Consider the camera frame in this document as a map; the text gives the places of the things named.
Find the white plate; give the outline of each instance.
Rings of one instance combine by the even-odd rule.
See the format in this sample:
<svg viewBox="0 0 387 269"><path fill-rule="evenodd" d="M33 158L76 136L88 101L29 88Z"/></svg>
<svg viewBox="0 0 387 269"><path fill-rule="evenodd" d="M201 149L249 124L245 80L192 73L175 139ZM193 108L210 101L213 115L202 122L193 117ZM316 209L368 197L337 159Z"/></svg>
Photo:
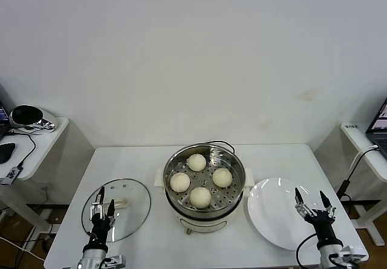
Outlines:
<svg viewBox="0 0 387 269"><path fill-rule="evenodd" d="M251 189L247 201L251 220L263 237L281 248L294 251L306 237L315 233L313 226L305 222L294 207L296 187L304 203L311 209L316 208L316 198L304 186L286 178L260 181ZM316 241L316 237L312 238L302 248L310 248Z"/></svg>

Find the white table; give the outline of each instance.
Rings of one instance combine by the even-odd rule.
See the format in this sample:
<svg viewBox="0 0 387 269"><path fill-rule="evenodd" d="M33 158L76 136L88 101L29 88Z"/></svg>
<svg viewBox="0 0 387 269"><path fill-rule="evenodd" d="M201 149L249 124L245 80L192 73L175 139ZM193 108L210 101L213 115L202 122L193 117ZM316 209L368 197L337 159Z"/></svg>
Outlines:
<svg viewBox="0 0 387 269"><path fill-rule="evenodd" d="M360 151L373 143L365 135L367 125L364 123L342 123L341 129L348 137L355 148ZM379 151L368 152L363 157L366 163L370 166L376 177L387 182L387 160ZM354 206L357 213L360 215L359 219L353 219L355 228L367 229L369 235L376 246L384 246L385 242L374 225L374 220L387 212L387 199L382 199L374 207L366 212L363 206Z"/></svg>
<svg viewBox="0 0 387 269"><path fill-rule="evenodd" d="M59 118L58 128L52 133L44 135L31 135L31 138L36 143L36 149L24 161L23 170L19 174L17 180L27 180L34 175L47 153L53 147L59 136L63 133L67 124L67 118ZM15 143L16 148L12 153L11 159L9 159L6 163L0 164L0 180L6 177L11 168L13 166L17 166L33 148L33 144L30 139L23 135L5 136L0 141L0 144L4 143ZM0 186L0 200L36 227L39 232L49 231L51 225L31 208L26 206L24 200L12 189L12 186Z"/></svg>
<svg viewBox="0 0 387 269"><path fill-rule="evenodd" d="M299 180L311 190L323 190L337 207L333 227L344 244L362 247L362 241L330 186L310 148L305 144L238 145L236 154L251 168L256 182L268 177ZM176 222L163 189L154 187L155 173L179 147L98 148L79 184L60 226L45 268L76 265L88 242L80 216L88 197L102 184L116 178L141 181L151 194L152 206L145 223L133 235L109 243L108 256L123 254L130 269L159 268L268 268L297 264L294 251L281 249L262 237L247 213L247 198L223 229L187 235ZM305 265L318 264L316 248L301 252Z"/></svg>

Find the monitor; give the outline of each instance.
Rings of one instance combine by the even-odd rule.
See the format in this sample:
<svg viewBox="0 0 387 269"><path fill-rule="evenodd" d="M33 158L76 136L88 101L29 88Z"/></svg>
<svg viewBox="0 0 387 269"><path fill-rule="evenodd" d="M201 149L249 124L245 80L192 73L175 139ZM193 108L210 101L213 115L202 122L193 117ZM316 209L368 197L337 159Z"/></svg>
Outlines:
<svg viewBox="0 0 387 269"><path fill-rule="evenodd" d="M375 119L372 121L367 132L386 131L387 132L387 99L383 103Z"/></svg>

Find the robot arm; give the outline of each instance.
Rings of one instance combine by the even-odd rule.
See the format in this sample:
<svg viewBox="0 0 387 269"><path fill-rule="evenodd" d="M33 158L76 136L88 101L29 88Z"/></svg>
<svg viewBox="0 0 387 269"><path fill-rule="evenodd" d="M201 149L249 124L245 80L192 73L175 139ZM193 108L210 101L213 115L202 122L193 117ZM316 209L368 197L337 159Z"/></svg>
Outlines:
<svg viewBox="0 0 387 269"><path fill-rule="evenodd" d="M311 224L318 238L317 249L320 251L320 269L326 268L359 268L357 264L366 256L362 248L352 246L343 248L343 243L336 238L332 224L335 221L335 207L330 200L320 191L320 196L325 210L310 209L296 188L296 209L303 219Z"/></svg>
<svg viewBox="0 0 387 269"><path fill-rule="evenodd" d="M77 264L77 269L120 269L126 266L125 257L122 255L106 257L108 246L106 240L108 232L115 223L114 200L112 199L105 214L103 198L105 188L101 187L96 200L90 207L90 220L93 228L89 233L89 242L83 248L82 259Z"/></svg>

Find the steamer basket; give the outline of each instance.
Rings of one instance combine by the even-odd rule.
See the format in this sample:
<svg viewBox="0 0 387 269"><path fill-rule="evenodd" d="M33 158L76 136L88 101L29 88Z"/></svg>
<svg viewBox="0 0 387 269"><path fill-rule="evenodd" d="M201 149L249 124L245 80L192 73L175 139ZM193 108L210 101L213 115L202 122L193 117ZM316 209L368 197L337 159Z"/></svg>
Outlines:
<svg viewBox="0 0 387 269"><path fill-rule="evenodd" d="M187 159L196 153L203 155L207 161L206 167L199 172L190 170L187 165ZM229 187L221 188L213 183L212 175L218 168L227 168L231 172L233 179ZM177 172L183 172L190 178L190 186L185 192L177 193L171 189L169 180ZM180 149L168 160L163 174L165 191L172 207L184 216L199 221L219 219L232 212L242 198L245 181L245 170L239 158L228 149L209 143ZM204 209L195 208L189 201L190 192L196 187L205 187L212 195L210 205Z"/></svg>

